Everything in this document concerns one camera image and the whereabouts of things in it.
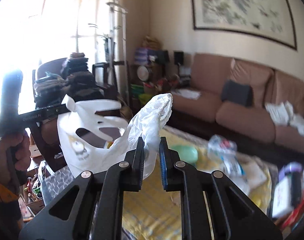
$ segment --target black speaker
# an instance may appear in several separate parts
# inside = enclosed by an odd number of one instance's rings
[[[174,51],[174,64],[178,66],[184,65],[183,51]]]
[[[167,50],[157,51],[156,63],[160,65],[166,65],[170,62],[169,52]]]

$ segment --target folded towel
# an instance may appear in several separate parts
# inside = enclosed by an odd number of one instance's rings
[[[201,96],[200,91],[193,91],[189,89],[176,89],[173,92],[171,92],[174,95],[182,96],[184,98],[198,100]]]

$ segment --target brown sofa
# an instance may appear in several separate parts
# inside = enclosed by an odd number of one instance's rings
[[[246,135],[262,143],[275,143],[304,154],[304,137],[292,127],[275,126],[265,103],[289,101],[304,117],[304,83],[288,74],[249,61],[211,54],[195,54],[191,89],[201,91],[198,100],[173,95],[173,108],[203,121]],[[252,107],[220,99],[228,79],[251,85]]]

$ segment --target picture frame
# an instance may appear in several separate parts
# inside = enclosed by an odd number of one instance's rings
[[[192,0],[194,30],[247,34],[297,50],[288,0]]]

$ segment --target black cushion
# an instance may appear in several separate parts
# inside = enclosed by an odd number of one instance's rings
[[[230,101],[242,106],[252,106],[253,90],[249,85],[241,85],[232,80],[228,80],[223,87],[221,100]]]

